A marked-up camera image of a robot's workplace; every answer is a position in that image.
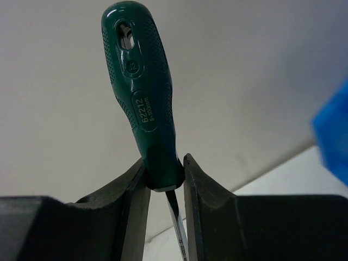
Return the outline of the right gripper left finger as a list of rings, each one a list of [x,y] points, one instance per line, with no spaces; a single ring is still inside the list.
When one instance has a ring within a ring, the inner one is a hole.
[[[142,260],[150,190],[138,160],[75,203],[1,198],[1,260]]]

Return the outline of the green handled screwdriver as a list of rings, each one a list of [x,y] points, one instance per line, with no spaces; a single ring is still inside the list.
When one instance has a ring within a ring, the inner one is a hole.
[[[172,79],[157,26],[143,4],[122,1],[104,11],[101,28],[110,82],[144,162],[146,185],[166,194],[182,259],[188,260],[175,193],[185,174],[176,150]]]

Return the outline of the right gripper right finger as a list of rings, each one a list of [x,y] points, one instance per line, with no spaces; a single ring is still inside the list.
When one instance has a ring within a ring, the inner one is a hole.
[[[347,199],[237,196],[183,160],[190,260],[347,260]]]

